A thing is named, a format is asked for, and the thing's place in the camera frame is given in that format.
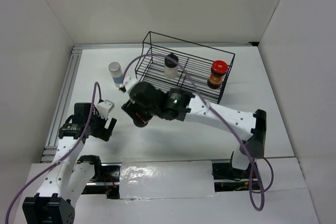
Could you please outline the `red lid jar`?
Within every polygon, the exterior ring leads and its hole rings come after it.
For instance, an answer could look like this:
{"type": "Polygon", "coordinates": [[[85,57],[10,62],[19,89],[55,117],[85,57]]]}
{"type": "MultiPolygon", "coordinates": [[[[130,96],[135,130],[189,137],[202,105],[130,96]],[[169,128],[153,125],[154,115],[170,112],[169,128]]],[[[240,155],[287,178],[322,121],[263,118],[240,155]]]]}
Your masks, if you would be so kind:
{"type": "Polygon", "coordinates": [[[223,81],[223,77],[228,70],[228,65],[222,60],[216,60],[212,63],[211,74],[208,78],[207,85],[211,89],[218,89],[223,81]]]}
{"type": "Polygon", "coordinates": [[[152,119],[152,115],[136,112],[133,119],[133,123],[137,127],[145,127],[148,125],[150,119],[152,119]]]}

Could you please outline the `silver lid blue label bottle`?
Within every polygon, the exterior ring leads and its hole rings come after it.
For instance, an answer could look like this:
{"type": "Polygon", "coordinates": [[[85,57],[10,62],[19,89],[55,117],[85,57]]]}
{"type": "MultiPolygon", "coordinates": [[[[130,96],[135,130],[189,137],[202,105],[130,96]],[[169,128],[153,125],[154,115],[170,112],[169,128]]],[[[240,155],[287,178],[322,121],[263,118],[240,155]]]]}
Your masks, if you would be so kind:
{"type": "Polygon", "coordinates": [[[114,85],[119,88],[123,80],[123,71],[118,62],[114,61],[108,65],[109,72],[113,78],[114,85]]]}

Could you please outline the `black lid white bottle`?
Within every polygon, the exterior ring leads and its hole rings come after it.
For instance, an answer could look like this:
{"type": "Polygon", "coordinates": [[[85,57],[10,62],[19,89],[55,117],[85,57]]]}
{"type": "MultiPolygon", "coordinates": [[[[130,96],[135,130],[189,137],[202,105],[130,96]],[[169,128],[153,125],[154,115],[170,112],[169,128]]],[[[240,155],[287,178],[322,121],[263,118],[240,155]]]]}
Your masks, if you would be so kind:
{"type": "Polygon", "coordinates": [[[164,59],[164,75],[167,79],[174,79],[177,76],[178,73],[178,65],[176,64],[178,62],[178,57],[170,53],[167,55],[164,59]]]}

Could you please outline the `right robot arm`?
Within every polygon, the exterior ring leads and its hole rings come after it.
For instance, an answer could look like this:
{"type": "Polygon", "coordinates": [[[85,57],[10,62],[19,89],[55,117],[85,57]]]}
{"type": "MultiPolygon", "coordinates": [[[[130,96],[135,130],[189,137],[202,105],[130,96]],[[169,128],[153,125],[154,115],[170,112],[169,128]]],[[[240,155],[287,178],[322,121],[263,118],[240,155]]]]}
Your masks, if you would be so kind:
{"type": "Polygon", "coordinates": [[[238,111],[178,88],[163,92],[148,82],[128,80],[119,89],[129,96],[121,109],[137,127],[147,126],[155,116],[167,121],[199,123],[232,133],[239,142],[229,165],[229,172],[235,178],[242,177],[251,168],[252,160],[264,157],[267,121],[264,110],[238,111]]]}

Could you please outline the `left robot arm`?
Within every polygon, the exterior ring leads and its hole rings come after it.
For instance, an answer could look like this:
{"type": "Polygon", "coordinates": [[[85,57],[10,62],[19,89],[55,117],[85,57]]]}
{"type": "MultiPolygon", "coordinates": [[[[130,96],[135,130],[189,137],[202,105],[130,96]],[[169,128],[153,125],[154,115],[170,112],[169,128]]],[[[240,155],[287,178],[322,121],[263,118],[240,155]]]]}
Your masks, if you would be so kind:
{"type": "Polygon", "coordinates": [[[107,142],[116,124],[109,119],[114,103],[76,103],[74,113],[58,133],[58,146],[42,185],[35,196],[26,197],[23,212],[27,223],[73,223],[75,206],[86,184],[103,177],[99,156],[81,155],[90,136],[107,142]]]}

